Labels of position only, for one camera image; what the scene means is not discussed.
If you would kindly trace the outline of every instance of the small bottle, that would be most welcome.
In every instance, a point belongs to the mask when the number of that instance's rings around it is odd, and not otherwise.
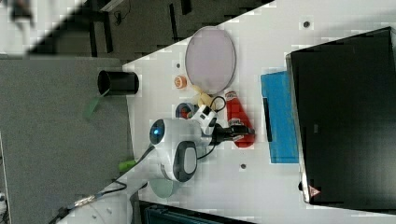
[[[229,89],[225,90],[225,101],[227,102],[228,126],[245,125],[249,129],[253,129],[236,92]],[[250,147],[254,143],[254,134],[239,135],[233,141],[237,147]]]

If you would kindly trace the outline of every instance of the white plate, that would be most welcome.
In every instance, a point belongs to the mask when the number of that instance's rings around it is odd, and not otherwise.
[[[190,82],[207,94],[224,90],[233,79],[235,49],[227,32],[207,26],[191,38],[186,51]]]

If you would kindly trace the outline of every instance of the orange cap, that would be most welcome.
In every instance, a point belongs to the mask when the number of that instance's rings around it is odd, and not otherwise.
[[[175,86],[178,89],[183,89],[187,86],[187,79],[184,76],[175,77]]]

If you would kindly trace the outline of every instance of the round plate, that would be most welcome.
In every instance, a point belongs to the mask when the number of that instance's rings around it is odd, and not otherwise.
[[[169,198],[177,189],[177,183],[167,179],[151,179],[149,181],[152,191],[160,198]]]
[[[197,31],[186,51],[190,82],[207,94],[224,90],[233,79],[235,49],[227,32],[208,26]]]

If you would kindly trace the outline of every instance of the warning label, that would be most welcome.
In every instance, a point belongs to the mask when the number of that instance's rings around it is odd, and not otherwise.
[[[315,197],[318,194],[320,194],[320,191],[318,189],[315,189],[314,187],[308,186],[309,187],[309,194],[311,197]]]

